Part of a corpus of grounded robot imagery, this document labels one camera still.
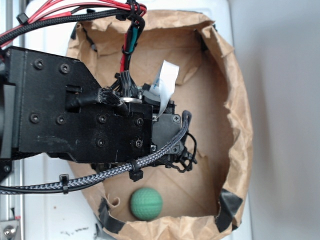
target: gray braided cable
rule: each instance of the gray braided cable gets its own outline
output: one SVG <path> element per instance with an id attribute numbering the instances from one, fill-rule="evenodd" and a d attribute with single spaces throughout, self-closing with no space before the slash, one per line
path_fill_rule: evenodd
<path id="1" fill-rule="evenodd" d="M 148 156 L 144 156 L 139 158 L 136 162 L 140 168 L 156 161 L 157 159 L 164 156 L 167 152 L 169 152 L 186 134 L 189 128 L 189 123 L 191 120 L 191 113 L 189 111 L 183 111 L 182 113 L 182 127 L 181 130 L 174 136 L 165 146 L 163 146 L 159 151 L 150 154 Z M 93 175 L 79 177 L 75 179 L 71 179 L 68 181 L 67 186 L 68 188 L 72 187 L 79 187 L 88 184 L 97 184 L 102 182 L 105 179 L 111 178 L 113 176 L 125 173 L 132 170 L 131 163 L 126 163 L 121 166 L 117 166 L 115 168 L 108 169 L 106 171 L 102 171 Z M 61 189 L 63 184 L 61 182 L 52 182 L 46 184 L 38 184 L 38 185 L 29 185 L 29 186 L 15 186 L 12 187 L 13 189 L 27 189 L 27 190 L 56 190 Z M 21 194 L 20 192 L 16 191 L 5 191 L 0 190 L 0 194 L 6 195 L 16 195 Z"/>

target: textured green ball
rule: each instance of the textured green ball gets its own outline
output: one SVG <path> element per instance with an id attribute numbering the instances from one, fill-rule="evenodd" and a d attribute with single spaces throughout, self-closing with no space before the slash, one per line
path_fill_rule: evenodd
<path id="1" fill-rule="evenodd" d="M 142 221 L 155 219 L 161 213 L 162 205 L 161 195 L 150 187 L 140 188 L 131 196 L 131 212 Z"/>

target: white wall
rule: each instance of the white wall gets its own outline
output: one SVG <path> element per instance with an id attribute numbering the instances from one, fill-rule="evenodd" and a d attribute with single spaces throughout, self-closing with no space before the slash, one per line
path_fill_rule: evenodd
<path id="1" fill-rule="evenodd" d="M 229 2 L 255 132 L 253 239 L 320 239 L 320 1 Z"/>

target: brown paper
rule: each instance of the brown paper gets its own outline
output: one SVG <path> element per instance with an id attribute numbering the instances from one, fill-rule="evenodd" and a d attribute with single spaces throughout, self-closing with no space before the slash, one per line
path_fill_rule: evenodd
<path id="1" fill-rule="evenodd" d="M 172 99 L 176 113 L 192 113 L 190 132 L 198 142 L 198 164 L 186 173 L 163 166 L 147 167 L 143 179 L 137 182 L 123 173 L 83 194 L 97 217 L 101 199 L 105 198 L 110 215 L 125 222 L 118 234 L 105 229 L 119 240 L 221 239 L 232 231 L 230 225 L 219 232 L 215 223 L 221 190 L 243 199 L 232 221 L 239 226 L 253 153 L 250 107 L 234 49 L 203 14 L 157 10 L 149 11 L 144 19 L 146 26 L 131 58 L 131 76 L 143 85 L 153 81 L 163 60 L 180 66 Z M 120 68 L 129 24 L 112 17 L 78 23 L 76 39 L 70 41 L 67 55 L 83 61 L 101 86 L 110 86 Z M 91 49 L 84 29 L 97 52 Z M 192 142 L 186 145 L 192 150 Z M 72 163 L 71 168 L 76 177 L 94 173 L 89 164 Z M 141 187 L 152 187 L 163 198 L 163 209 L 156 220 L 137 221 L 130 212 L 130 196 Z"/>

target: green wire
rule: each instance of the green wire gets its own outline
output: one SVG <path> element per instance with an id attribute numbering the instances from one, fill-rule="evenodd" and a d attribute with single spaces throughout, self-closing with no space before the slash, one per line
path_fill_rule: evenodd
<path id="1" fill-rule="evenodd" d="M 138 28 L 134 27 L 132 29 L 132 41 L 130 43 L 129 53 L 132 53 L 134 51 L 134 47 L 137 41 L 137 36 L 138 36 Z"/>

